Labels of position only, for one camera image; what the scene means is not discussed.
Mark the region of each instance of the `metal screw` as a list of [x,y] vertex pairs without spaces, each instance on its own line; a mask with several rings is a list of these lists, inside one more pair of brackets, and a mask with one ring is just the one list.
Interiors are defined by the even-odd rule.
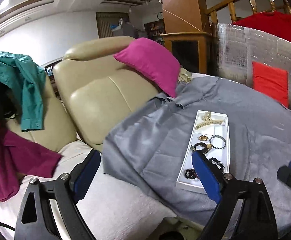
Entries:
[[233,179],[233,176],[232,176],[231,173],[225,173],[225,174],[224,174],[224,177],[225,177],[227,180]]
[[60,178],[63,179],[63,180],[66,180],[68,177],[69,177],[69,174],[68,173],[63,173],[60,176]]
[[33,177],[30,179],[30,184],[35,185],[38,182],[38,179],[36,177]]
[[260,179],[260,178],[255,178],[255,182],[256,182],[257,184],[262,184],[262,183],[263,183],[263,180]]

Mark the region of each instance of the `gold brooch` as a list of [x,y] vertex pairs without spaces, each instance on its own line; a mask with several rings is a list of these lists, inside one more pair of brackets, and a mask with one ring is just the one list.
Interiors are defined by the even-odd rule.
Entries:
[[209,139],[209,137],[206,136],[206,135],[200,135],[200,136],[198,137],[198,139],[199,139],[200,141],[207,141],[207,140]]

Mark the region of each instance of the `black cable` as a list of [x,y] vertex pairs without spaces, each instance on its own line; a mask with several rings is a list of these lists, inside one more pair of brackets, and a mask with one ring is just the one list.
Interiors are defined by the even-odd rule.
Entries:
[[11,229],[11,230],[15,231],[15,228],[13,228],[13,227],[11,227],[11,226],[9,226],[7,224],[1,223],[1,222],[0,222],[0,227],[5,227],[5,228],[8,228],[8,229]]

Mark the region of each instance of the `white tray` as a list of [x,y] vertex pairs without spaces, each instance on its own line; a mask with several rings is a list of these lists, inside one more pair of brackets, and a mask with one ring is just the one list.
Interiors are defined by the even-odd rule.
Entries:
[[[219,114],[219,113],[213,113],[211,112],[211,119],[212,120],[224,120],[222,124],[211,124],[204,126],[198,130],[195,130],[195,127],[203,122],[202,118],[204,117],[206,111],[200,111],[197,112],[197,117],[195,118],[194,126],[192,129],[191,139],[189,141],[188,149],[186,152],[186,155],[184,157],[182,167],[180,169],[180,173],[178,176],[178,179],[176,181],[176,187],[186,189],[193,192],[198,193],[204,193],[206,194],[204,187],[201,183],[201,181],[197,178],[195,179],[187,179],[184,176],[185,170],[187,169],[193,169],[192,166],[192,151],[191,151],[191,145],[195,145],[198,142],[202,142],[198,139],[198,136],[200,135],[207,135],[209,138],[213,135],[220,135],[222,136],[226,141],[226,146],[222,150],[214,149],[212,148],[207,154],[206,157],[208,159],[214,157],[217,158],[219,161],[221,161],[224,165],[224,173],[229,172],[230,168],[230,136],[229,136],[229,122],[228,122],[228,116],[226,114]],[[219,138],[213,138],[212,142],[214,143],[215,147],[222,147],[224,145],[224,142]]]

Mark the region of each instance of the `teal shirt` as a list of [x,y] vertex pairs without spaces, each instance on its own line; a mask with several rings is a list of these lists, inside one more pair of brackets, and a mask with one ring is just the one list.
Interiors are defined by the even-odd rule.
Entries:
[[21,130],[43,129],[42,93],[46,74],[28,55],[0,51],[0,82],[22,107]]

